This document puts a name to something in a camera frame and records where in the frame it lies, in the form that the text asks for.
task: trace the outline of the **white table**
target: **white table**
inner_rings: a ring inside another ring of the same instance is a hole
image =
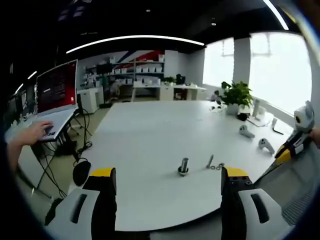
[[[104,89],[102,86],[76,91],[81,95],[82,108],[89,114],[95,113],[100,104],[104,103]]]
[[[267,138],[275,150],[290,132],[246,122],[254,139],[240,135],[243,121],[225,112],[213,113],[209,101],[149,101],[116,103],[84,151],[92,166],[116,168],[116,231],[151,231],[177,226],[220,207],[221,171],[212,164],[240,168],[255,182],[274,156],[258,148]],[[177,173],[184,157],[189,173]],[[71,184],[69,192],[76,186]]]
[[[207,89],[199,86],[187,85],[148,85],[148,84],[133,84],[131,102],[135,100],[137,89],[159,89],[160,101],[172,101],[174,99],[174,89],[186,89],[187,100],[205,100],[207,97]]]

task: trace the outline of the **ceiling light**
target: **ceiling light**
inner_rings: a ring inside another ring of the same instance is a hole
[[[33,75],[35,75],[37,71],[34,71],[30,76],[28,76],[28,79],[32,78]]]
[[[278,19],[278,21],[280,22],[280,24],[282,25],[284,30],[289,30],[285,20],[282,18],[282,16],[280,15],[280,13],[278,12],[278,10],[276,9],[276,7],[270,2],[270,0],[263,0],[264,3],[269,7],[269,9],[273,12],[273,14],[275,15],[275,17]]]
[[[20,88],[22,88],[23,85],[24,85],[24,84],[22,83],[22,84],[18,87],[18,89],[15,91],[14,94],[17,94],[17,92],[20,90]]]
[[[109,42],[109,41],[113,41],[113,40],[121,40],[121,39],[139,39],[139,38],[150,38],[150,39],[169,39],[169,40],[176,40],[176,41],[182,41],[182,42],[186,42],[186,43],[191,43],[191,44],[197,44],[200,46],[205,45],[202,42],[198,42],[198,41],[192,41],[189,39],[185,39],[185,38],[180,38],[180,37],[174,37],[174,36],[158,36],[158,35],[130,35],[130,36],[117,36],[117,37],[111,37],[111,38],[106,38],[106,39],[102,39],[102,40],[98,40],[98,41],[94,41],[94,42],[90,42],[81,46],[77,46],[69,51],[66,52],[66,54],[69,54],[75,50],[78,49],[82,49],[94,44],[99,44],[99,43],[104,43],[104,42]]]

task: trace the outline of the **ceiling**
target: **ceiling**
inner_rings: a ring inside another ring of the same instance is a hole
[[[12,14],[6,30],[10,52],[7,69],[13,63],[13,74],[8,76],[8,93],[14,93],[34,71],[38,74],[55,65],[73,59],[123,50],[178,50],[191,53],[201,46],[163,39],[124,39],[99,43],[70,54],[66,51],[93,41],[128,35],[161,35],[186,38],[205,44],[228,38],[243,38],[249,33],[282,30],[278,20],[262,0],[198,0],[183,4],[162,1],[78,0],[25,1],[12,4]],[[84,8],[73,17],[76,8]],[[283,12],[289,30],[298,28]]]

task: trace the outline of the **laptop screen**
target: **laptop screen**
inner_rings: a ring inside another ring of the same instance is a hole
[[[59,65],[36,79],[38,114],[76,104],[77,60]]]

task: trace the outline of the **potted plant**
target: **potted plant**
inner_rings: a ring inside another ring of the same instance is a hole
[[[214,94],[227,105],[227,114],[237,115],[240,105],[249,107],[252,104],[253,97],[250,94],[251,89],[248,88],[248,84],[241,81],[239,83],[232,82],[230,85],[224,81],[221,83],[221,88],[224,90],[223,95],[220,95],[218,90]]]
[[[162,81],[164,82],[164,84],[169,86],[175,83],[177,80],[173,76],[168,76],[168,77],[164,77]]]

